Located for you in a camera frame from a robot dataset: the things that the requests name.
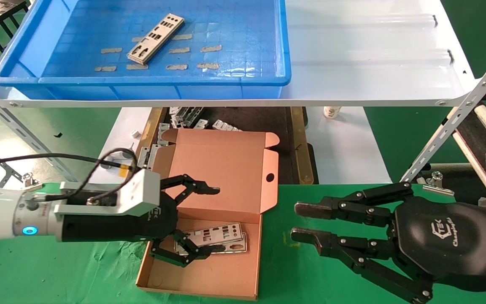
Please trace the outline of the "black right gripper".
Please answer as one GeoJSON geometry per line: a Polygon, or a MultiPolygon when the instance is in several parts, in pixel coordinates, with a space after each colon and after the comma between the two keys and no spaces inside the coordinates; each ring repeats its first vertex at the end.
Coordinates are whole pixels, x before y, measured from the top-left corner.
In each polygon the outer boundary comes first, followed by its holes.
{"type": "Polygon", "coordinates": [[[411,304],[432,299],[432,285],[486,292],[486,207],[432,202],[413,197],[409,183],[382,185],[343,198],[324,196],[317,204],[297,202],[299,216],[386,227],[393,212],[384,204],[405,201],[394,210],[394,243],[293,228],[291,239],[312,244],[319,256],[341,261],[355,274],[411,304]],[[394,258],[408,277],[376,260],[394,258]]]}

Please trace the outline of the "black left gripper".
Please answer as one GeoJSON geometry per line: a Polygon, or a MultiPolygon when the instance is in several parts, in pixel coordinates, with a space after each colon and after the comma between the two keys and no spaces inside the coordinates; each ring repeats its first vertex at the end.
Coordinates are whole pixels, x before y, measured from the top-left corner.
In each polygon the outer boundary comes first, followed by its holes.
{"type": "Polygon", "coordinates": [[[220,245],[197,246],[180,230],[176,230],[178,221],[177,206],[191,193],[198,195],[216,195],[220,188],[210,187],[205,181],[198,181],[187,174],[160,180],[160,189],[184,185],[185,190],[175,198],[162,192],[160,206],[141,216],[122,215],[65,215],[62,222],[62,242],[98,242],[98,241],[150,241],[150,256],[157,260],[186,267],[194,260],[207,259],[212,253],[223,251],[220,245]],[[187,256],[161,248],[161,243],[168,236],[183,247],[187,256]]]}

